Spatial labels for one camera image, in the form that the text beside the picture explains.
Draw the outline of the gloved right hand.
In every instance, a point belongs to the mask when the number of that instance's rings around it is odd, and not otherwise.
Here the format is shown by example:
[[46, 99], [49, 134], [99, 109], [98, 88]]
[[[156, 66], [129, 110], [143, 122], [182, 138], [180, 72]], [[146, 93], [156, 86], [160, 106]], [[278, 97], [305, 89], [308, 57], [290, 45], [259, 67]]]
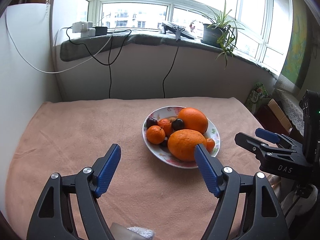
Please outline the gloved right hand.
[[288, 227], [296, 216], [307, 213], [316, 204], [318, 189], [315, 185], [298, 185], [294, 180], [272, 174], [267, 179], [278, 198]]

